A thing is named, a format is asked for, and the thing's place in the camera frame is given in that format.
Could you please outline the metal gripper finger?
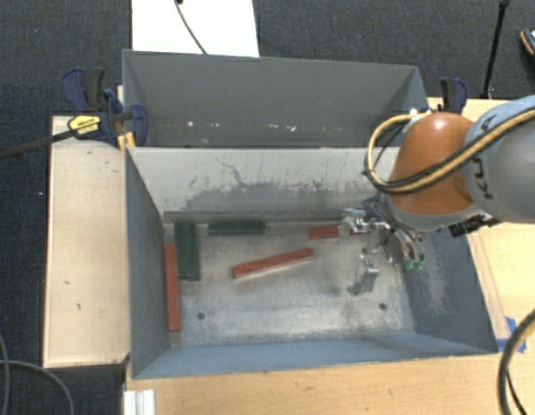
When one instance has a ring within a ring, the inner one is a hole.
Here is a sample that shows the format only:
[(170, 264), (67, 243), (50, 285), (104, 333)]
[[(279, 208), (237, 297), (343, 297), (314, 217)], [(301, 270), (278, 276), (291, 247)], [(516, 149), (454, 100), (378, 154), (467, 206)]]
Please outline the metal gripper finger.
[(362, 254), (354, 281), (347, 287), (348, 293), (357, 297), (372, 292), (378, 275), (379, 268), (375, 265), (373, 257)]
[(366, 211), (358, 208), (345, 208), (342, 211), (339, 235), (358, 235), (370, 232), (370, 222)]

